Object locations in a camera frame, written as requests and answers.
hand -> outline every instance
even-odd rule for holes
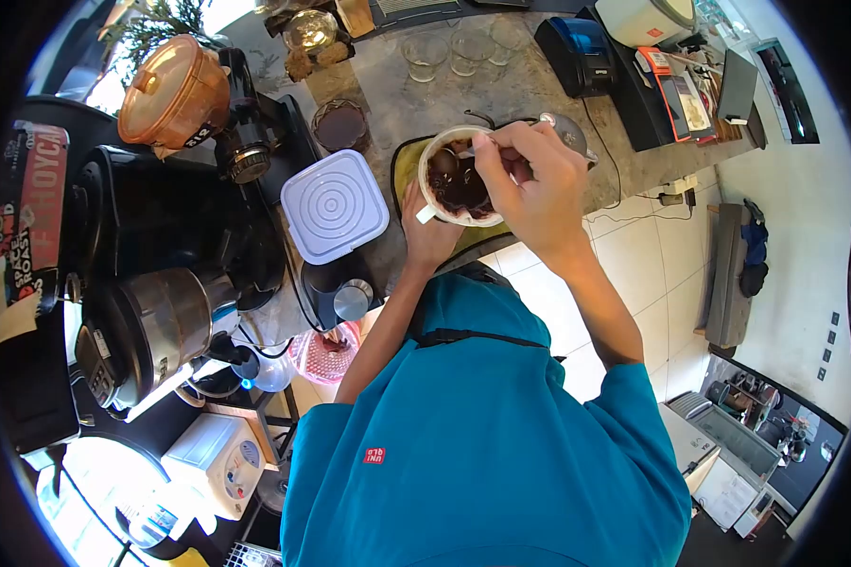
[[[527,248],[563,277],[589,244],[581,221],[586,159],[564,146],[547,122],[531,127],[518,121],[490,136],[478,133],[473,147],[495,210]]]
[[[429,219],[425,224],[419,222],[417,213],[425,206],[426,198],[419,188],[419,181],[410,181],[404,192],[403,211],[407,266],[423,269],[431,276],[451,256],[465,227],[438,219]]]

square plastic container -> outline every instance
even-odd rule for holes
[[[306,262],[320,266],[372,241],[391,220],[362,154],[341,150],[284,183],[280,203]]]

uniqlo logo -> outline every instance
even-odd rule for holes
[[[371,449],[365,449],[365,457],[363,457],[363,463],[382,464],[384,462],[384,447],[373,447]]]

marble countertop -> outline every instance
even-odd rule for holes
[[[499,124],[536,117],[540,112],[559,112],[576,120],[590,149],[600,158],[599,165],[589,174],[584,214],[616,203],[619,186],[621,197],[627,198],[753,149],[745,132],[745,138],[736,142],[707,147],[675,143],[636,153],[612,99],[601,96],[576,100],[565,95],[533,41],[506,66],[486,62],[470,77],[454,74],[449,62],[445,62],[434,80],[426,84],[409,78],[407,62],[400,54],[400,44],[410,34],[428,31],[449,39],[457,29],[488,29],[494,19],[505,18],[522,26],[532,37],[536,27],[550,16],[555,15],[486,15],[389,32],[354,43],[354,57],[295,84],[284,71],[287,50],[283,41],[269,36],[260,17],[248,14],[221,32],[246,52],[256,90],[272,98],[292,95],[306,121],[321,104],[335,98],[351,99],[365,110],[372,138],[364,152],[365,160],[391,210],[391,222],[384,234],[359,251],[373,272],[371,283],[375,289],[390,295],[406,259],[406,241],[391,197],[391,159],[397,146],[407,140],[456,124],[485,125],[483,120],[464,114],[465,110],[483,112]],[[492,241],[468,252],[455,264],[465,264],[515,242],[513,236]],[[299,265],[298,255],[294,257],[295,265]],[[266,329],[265,334],[278,341],[309,328],[289,286],[285,281],[282,291],[253,316]]]

teal t-shirt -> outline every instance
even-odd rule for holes
[[[422,301],[424,331],[551,341],[511,289],[448,274]],[[408,340],[355,404],[299,420],[286,565],[673,565],[691,497],[645,366],[585,404],[563,382],[547,348]]]

